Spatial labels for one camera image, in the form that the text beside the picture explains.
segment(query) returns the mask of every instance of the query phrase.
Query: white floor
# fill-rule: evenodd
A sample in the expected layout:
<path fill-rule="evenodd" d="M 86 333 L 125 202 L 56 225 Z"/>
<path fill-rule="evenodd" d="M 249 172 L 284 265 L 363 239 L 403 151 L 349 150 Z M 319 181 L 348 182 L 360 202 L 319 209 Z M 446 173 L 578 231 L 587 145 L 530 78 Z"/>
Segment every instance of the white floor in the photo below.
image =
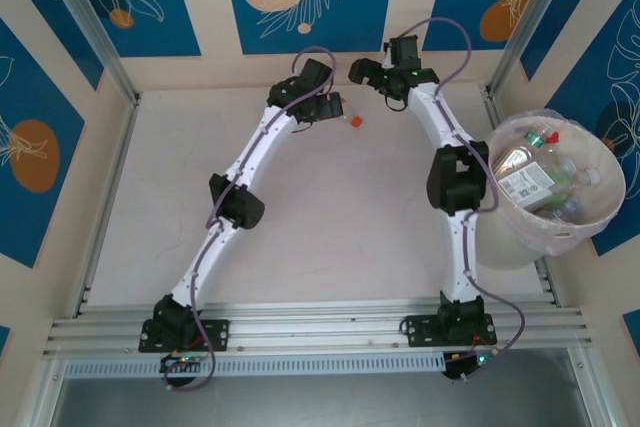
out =
<path fill-rule="evenodd" d="M 426 199 L 433 157 L 410 111 L 373 90 L 336 88 L 364 119 L 318 123 L 283 144 L 258 197 L 266 204 L 222 266 L 211 302 L 293 302 L 436 296 L 446 269 L 436 212 Z M 444 89 L 478 139 L 491 130 L 474 84 Z M 144 94 L 89 304 L 154 304 L 170 292 L 205 235 L 208 180 L 236 159 L 261 116 L 267 88 Z M 501 294 L 540 293 L 533 265 L 479 266 Z"/>

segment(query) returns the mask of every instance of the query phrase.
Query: bottle label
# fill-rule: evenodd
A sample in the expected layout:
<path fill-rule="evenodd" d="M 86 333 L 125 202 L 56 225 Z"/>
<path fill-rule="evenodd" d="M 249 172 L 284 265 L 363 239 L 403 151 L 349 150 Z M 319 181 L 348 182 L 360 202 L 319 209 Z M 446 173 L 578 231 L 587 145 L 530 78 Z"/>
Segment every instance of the bottle label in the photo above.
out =
<path fill-rule="evenodd" d="M 544 145 L 544 139 L 533 132 L 527 132 L 527 135 L 524 136 L 524 140 L 529 142 L 534 147 L 542 147 Z"/>
<path fill-rule="evenodd" d="M 551 197 L 549 190 L 555 182 L 537 162 L 531 162 L 498 181 L 502 190 L 523 209 Z"/>

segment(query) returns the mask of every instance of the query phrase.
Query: trash can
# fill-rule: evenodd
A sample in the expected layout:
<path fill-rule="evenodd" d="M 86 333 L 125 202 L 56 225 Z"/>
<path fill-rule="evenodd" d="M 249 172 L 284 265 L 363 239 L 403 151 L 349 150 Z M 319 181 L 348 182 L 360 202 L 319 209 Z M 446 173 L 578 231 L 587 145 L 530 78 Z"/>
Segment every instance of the trash can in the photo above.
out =
<path fill-rule="evenodd" d="M 498 187 L 498 210 L 481 214 L 476 228 L 477 260 L 486 267 L 514 269 L 544 255 L 563 254 L 602 232 L 624 201 L 624 174 L 613 153 L 582 126 L 552 110 L 527 112 L 500 124 L 487 139 L 489 165 L 508 148 L 515 132 L 526 131 L 536 122 L 544 122 L 558 132 L 560 141 L 554 145 L 554 152 L 571 158 L 580 170 L 596 169 L 601 182 L 581 192 L 583 214 L 579 224 L 547 220 L 527 212 Z M 492 202 L 491 190 L 487 189 L 482 206 Z"/>

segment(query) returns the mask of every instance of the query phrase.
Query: purple cable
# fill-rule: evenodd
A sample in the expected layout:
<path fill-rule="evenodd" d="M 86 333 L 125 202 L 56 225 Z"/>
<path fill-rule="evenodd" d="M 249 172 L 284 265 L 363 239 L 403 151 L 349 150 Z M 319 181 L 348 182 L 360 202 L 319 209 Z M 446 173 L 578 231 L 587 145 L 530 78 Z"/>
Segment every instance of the purple cable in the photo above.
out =
<path fill-rule="evenodd" d="M 464 68 L 467 66 L 467 64 L 469 63 L 469 59 L 471 59 L 471 51 L 472 51 L 472 46 L 471 46 L 471 39 L 469 38 L 469 34 L 467 33 L 467 31 L 464 29 L 464 27 L 462 27 L 462 25 L 460 25 L 458 22 L 456 22 L 453 19 L 449 19 L 447 17 L 430 17 L 428 19 L 424 19 L 421 20 L 420 22 L 418 22 L 417 24 L 413 25 L 412 27 L 410 27 L 409 29 L 405 30 L 402 34 L 400 34 L 399 37 L 404 37 L 405 35 L 407 35 L 408 33 L 412 32 L 413 30 L 417 29 L 418 27 L 420 27 L 421 25 L 430 23 L 430 22 L 445 22 L 447 24 L 451 24 L 453 25 L 455 28 L 457 28 L 463 35 L 465 43 L 467 44 L 467 55 L 465 56 L 464 61 L 462 62 L 462 65 L 460 65 L 460 67 L 458 67 L 457 70 L 455 70 L 452 74 L 450 74 L 448 77 L 446 77 L 442 82 L 440 82 L 440 84 L 438 85 L 438 87 L 436 88 L 435 92 L 433 93 L 433 97 L 434 97 L 434 101 L 436 106 L 438 107 L 438 110 L 440 111 L 440 114 L 442 114 L 442 117 L 444 117 L 447 125 L 449 126 L 449 129 L 451 129 L 451 131 L 455 131 L 455 126 L 453 124 L 453 121 L 449 118 L 449 116 L 447 115 L 446 110 L 444 109 L 444 107 L 442 106 L 442 104 L 440 103 L 440 100 L 438 99 L 438 95 L 440 94 L 440 91 L 442 90 L 442 88 L 449 83 L 452 79 L 454 79 L 458 74 L 460 74 L 460 72 L 462 72 L 464 70 Z M 469 228 L 468 226 L 468 220 L 471 218 L 471 216 L 473 215 L 479 215 L 479 214 L 488 214 L 491 212 L 495 212 L 498 209 L 498 204 L 499 204 L 499 200 L 498 200 L 498 196 L 499 196 L 499 191 L 498 191 L 498 184 L 496 183 L 495 178 L 493 177 L 493 173 L 491 172 L 491 169 L 489 168 L 489 166 L 487 165 L 487 163 L 484 161 L 484 159 L 482 158 L 482 156 L 478 153 L 478 151 L 476 149 L 473 148 L 473 146 L 467 142 L 461 135 L 458 134 L 454 134 L 454 138 L 456 140 L 458 140 L 462 145 L 464 145 L 466 147 L 466 149 L 471 153 L 471 155 L 473 155 L 473 157 L 478 161 L 478 163 L 480 164 L 480 167 L 482 168 L 482 170 L 484 171 L 485 175 L 487 176 L 487 180 L 489 182 L 489 187 L 491 188 L 491 194 L 493 196 L 493 205 L 491 205 L 490 207 L 486 207 L 483 209 L 478 209 L 476 211 L 472 211 L 469 212 L 465 218 L 464 218 L 464 224 L 462 227 L 462 245 L 463 245 L 463 259 L 464 259 L 464 274 L 466 275 L 467 279 L 469 280 L 469 283 L 481 294 L 496 300 L 504 305 L 507 305 L 509 307 L 511 307 L 513 310 L 515 310 L 518 314 L 518 316 L 520 317 L 520 327 L 518 328 L 516 334 L 511 338 L 511 340 L 509 340 L 505 346 L 500 350 L 500 352 L 498 352 L 498 354 L 494 357 L 494 360 L 497 360 L 498 358 L 500 358 L 502 356 L 503 353 L 505 353 L 507 350 L 509 350 L 511 348 L 511 346 L 513 346 L 513 344 L 515 344 L 518 339 L 522 336 L 522 333 L 524 332 L 525 329 L 525 325 L 526 325 L 526 321 L 525 321 L 525 317 L 524 317 L 524 312 L 522 311 L 522 309 L 520 309 L 520 307 L 518 307 L 516 304 L 514 304 L 513 302 L 500 297 L 499 295 L 493 294 L 485 289 L 483 289 L 482 287 L 480 287 L 478 285 L 478 283 L 473 279 L 473 276 L 471 275 L 471 266 L 469 265 Z M 479 372 L 481 372 L 484 369 L 478 369 L 472 373 L 470 373 L 469 375 L 467 375 L 465 377 L 465 379 L 470 379 L 471 377 L 474 377 L 475 375 L 477 375 Z"/>
<path fill-rule="evenodd" d="M 220 194 L 220 197 L 218 197 L 218 201 L 214 204 L 213 209 L 211 210 L 211 214 L 209 214 L 209 218 L 207 219 L 207 223 L 206 223 L 207 229 L 211 229 L 211 227 L 213 227 L 216 223 L 219 224 L 219 229 L 222 228 L 222 222 L 218 218 L 218 211 L 220 210 L 220 206 L 224 202 L 225 197 L 229 194 L 231 189 L 233 189 L 233 187 L 236 185 L 236 181 L 240 177 L 244 167 L 247 165 L 247 162 L 249 161 L 249 158 L 251 157 L 251 154 L 253 154 L 253 152 L 255 152 L 256 148 L 258 147 L 258 144 L 260 143 L 260 140 L 262 140 L 262 138 L 265 135 L 268 134 L 269 129 L 273 126 L 273 124 L 281 116 L 285 115 L 288 110 L 292 109 L 293 107 L 298 105 L 300 102 L 302 102 L 304 100 L 307 100 L 307 99 L 313 97 L 314 95 L 322 92 L 322 90 L 327 85 L 329 85 L 329 86 L 333 85 L 333 77 L 334 77 L 335 71 L 336 71 L 336 58 L 334 57 L 334 55 L 328 49 L 325 49 L 324 47 L 313 45 L 311 47 L 307 47 L 307 48 L 301 50 L 300 52 L 298 52 L 298 54 L 294 57 L 293 62 L 291 63 L 291 70 L 295 71 L 298 59 L 302 55 L 304 55 L 306 53 L 309 53 L 309 52 L 324 53 L 324 54 L 327 54 L 331 58 L 331 73 L 329 74 L 329 77 L 320 86 L 316 87 L 311 92 L 308 92 L 308 93 L 306 93 L 304 95 L 301 95 L 297 99 L 294 99 L 291 102 L 289 102 L 287 105 L 285 105 L 282 109 L 280 109 L 280 111 L 276 115 L 273 116 L 273 118 L 267 123 L 267 125 L 264 126 L 263 131 L 260 132 L 260 134 L 256 137 L 256 139 L 253 141 L 253 143 L 249 147 L 249 150 L 247 150 L 247 155 L 245 155 L 244 158 L 240 161 L 240 165 L 238 165 L 238 169 L 237 169 L 236 175 L 231 180 L 231 182 L 229 182 L 229 185 L 227 185 L 227 187 L 225 187 L 225 189 Z M 209 249 L 211 248 L 211 246 L 213 245 L 213 243 L 216 241 L 216 239 L 218 238 L 218 236 L 221 233 L 222 233 L 222 230 L 216 230 L 213 233 L 213 235 L 211 236 L 211 239 L 209 239 L 209 241 L 205 244 L 204 248 L 200 252 L 200 255 L 198 256 L 198 259 L 196 260 L 196 263 L 195 263 L 195 265 L 193 267 L 193 272 L 191 274 L 191 285 L 190 285 L 190 289 L 189 289 L 189 294 L 191 296 L 191 310 L 193 312 L 193 318 L 194 318 L 194 320 L 196 322 L 196 325 L 198 327 L 198 331 L 200 332 L 200 335 L 202 336 L 202 340 L 205 343 L 205 345 L 207 346 L 207 350 L 209 351 L 209 355 L 211 356 L 211 362 L 212 362 L 211 370 L 209 371 L 209 374 L 204 379 L 204 381 L 200 382 L 199 384 L 192 385 L 192 386 L 183 386 L 183 387 L 179 387 L 179 388 L 172 387 L 169 384 L 169 377 L 168 377 L 169 373 L 171 373 L 173 370 L 175 370 L 177 368 L 177 366 L 186 363 L 186 362 L 183 362 L 182 360 L 178 360 L 178 361 L 174 362 L 173 364 L 171 364 L 165 370 L 164 375 L 162 377 L 162 380 L 165 383 L 165 385 L 168 388 L 170 388 L 172 391 L 174 391 L 174 392 L 193 392 L 194 390 L 201 389 L 202 387 L 204 387 L 205 385 L 207 385 L 211 381 L 211 378 L 213 377 L 213 374 L 215 372 L 216 360 L 215 360 L 215 353 L 213 351 L 213 346 L 211 345 L 211 341 L 209 339 L 209 336 L 207 335 L 207 331 L 204 329 L 204 326 L 202 325 L 202 321 L 200 319 L 200 313 L 198 312 L 198 310 L 196 308 L 196 278 L 198 277 L 198 270 L 200 269 L 200 264 L 202 263 L 202 260 L 204 259 L 205 255 L 207 254 L 207 252 L 209 251 Z"/>

